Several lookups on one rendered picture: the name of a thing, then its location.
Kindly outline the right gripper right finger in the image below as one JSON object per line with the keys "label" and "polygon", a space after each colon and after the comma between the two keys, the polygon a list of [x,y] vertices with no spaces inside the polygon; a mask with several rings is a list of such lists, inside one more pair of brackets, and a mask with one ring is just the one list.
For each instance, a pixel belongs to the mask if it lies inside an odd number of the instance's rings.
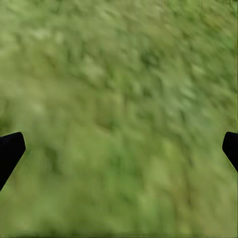
{"label": "right gripper right finger", "polygon": [[227,132],[222,149],[238,172],[238,134]]}

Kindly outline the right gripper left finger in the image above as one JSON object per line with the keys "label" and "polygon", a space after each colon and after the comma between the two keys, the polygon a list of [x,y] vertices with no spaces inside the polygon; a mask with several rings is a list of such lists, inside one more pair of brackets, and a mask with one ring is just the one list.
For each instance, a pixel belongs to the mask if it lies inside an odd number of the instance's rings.
{"label": "right gripper left finger", "polygon": [[0,191],[25,149],[25,142],[21,132],[0,137]]}

